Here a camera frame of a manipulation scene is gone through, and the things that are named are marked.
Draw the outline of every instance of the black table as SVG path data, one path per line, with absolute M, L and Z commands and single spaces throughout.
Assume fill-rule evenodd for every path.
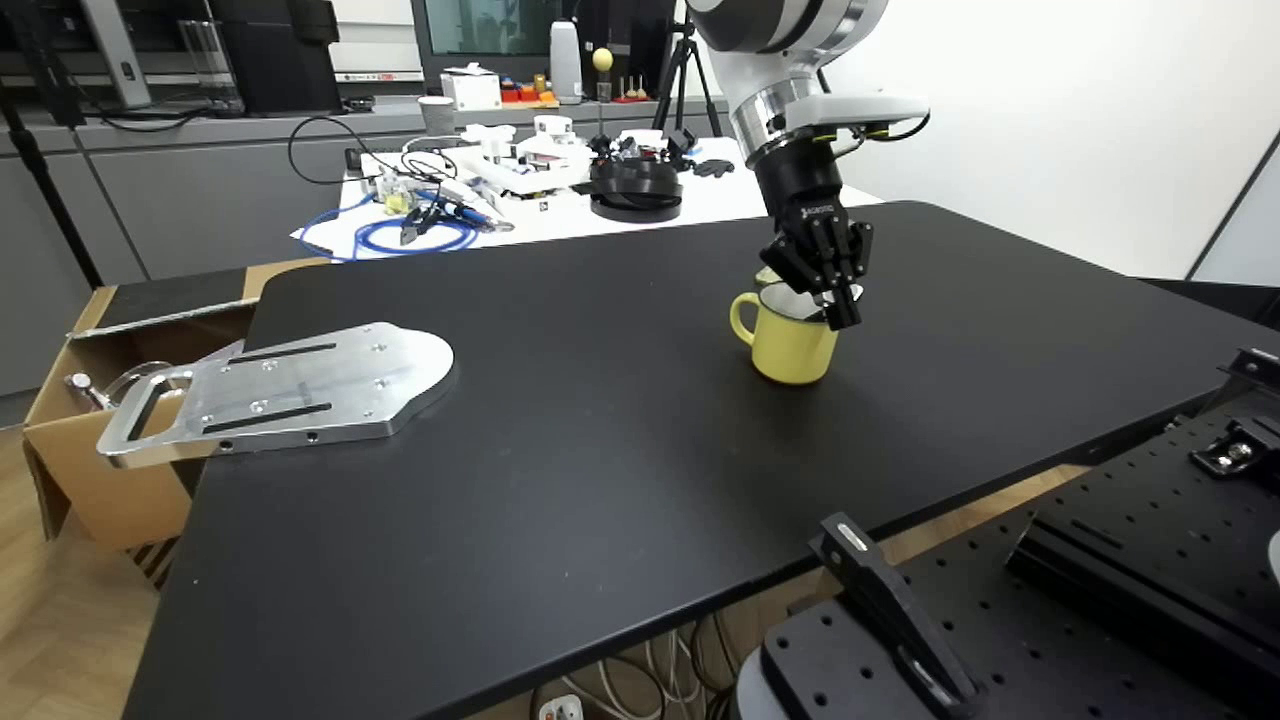
M 295 271 L 251 345 L 364 319 L 461 366 L 391 442 L 210 461 L 128 715 L 455 715 L 1158 420 L 1280 335 L 939 209 L 881 222 L 819 388 L 724 310 L 763 222 Z

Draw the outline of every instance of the white table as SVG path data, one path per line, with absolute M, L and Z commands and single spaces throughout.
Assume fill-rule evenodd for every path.
M 769 215 L 763 198 L 760 198 L 760 184 L 757 176 L 734 160 L 734 171 L 726 176 L 693 176 L 678 171 L 678 187 L 682 187 L 682 205 L 674 219 L 664 222 L 622 222 L 622 219 L 602 219 L 593 213 L 586 197 L 576 192 L 557 192 L 546 198 L 505 198 L 501 213 L 511 226 L 505 230 L 481 230 L 475 243 L 468 249 L 505 249 L 505 243 L 546 243 L 546 238 L 586 238 L 586 235 L 620 235 L 620 230 L 648 230 L 648 226 L 687 226 L 687 222 L 726 222 L 726 219 L 752 219 L 752 215 Z M 368 187 L 360 178 L 344 184 L 339 192 L 339 209 L 352 209 L 368 197 Z M 839 197 L 846 209 L 856 205 L 881 205 L 866 192 L 844 187 Z M 374 205 L 360 209 L 360 213 L 339 213 L 334 222 L 326 226 L 307 226 L 302 235 L 295 230 L 295 238 L 326 249 L 334 260 L 391 260 L 391 255 L 360 255 L 357 249 L 357 226 L 382 219 L 382 213 Z

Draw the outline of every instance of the floor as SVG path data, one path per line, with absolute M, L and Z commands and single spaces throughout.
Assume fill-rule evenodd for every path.
M 928 529 L 893 534 L 883 552 L 910 558 L 1041 490 L 1051 490 L 1084 468 L 1057 468 L 970 507 L 939 516 Z M 746 598 L 726 612 L 726 637 L 746 647 L 771 621 L 763 608 L 786 604 L 810 578 Z M 156 591 L 121 555 L 93 547 L 77 529 L 61 540 L 40 534 L 31 480 L 19 461 L 19 435 L 0 432 L 0 715 L 3 720 L 109 720 L 121 715 Z M 482 712 L 489 720 L 525 715 L 525 698 Z

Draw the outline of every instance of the monitor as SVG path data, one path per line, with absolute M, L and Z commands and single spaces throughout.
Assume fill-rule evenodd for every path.
M 562 0 L 412 0 L 425 80 L 441 90 L 441 70 L 482 62 L 511 80 L 546 77 L 551 21 Z

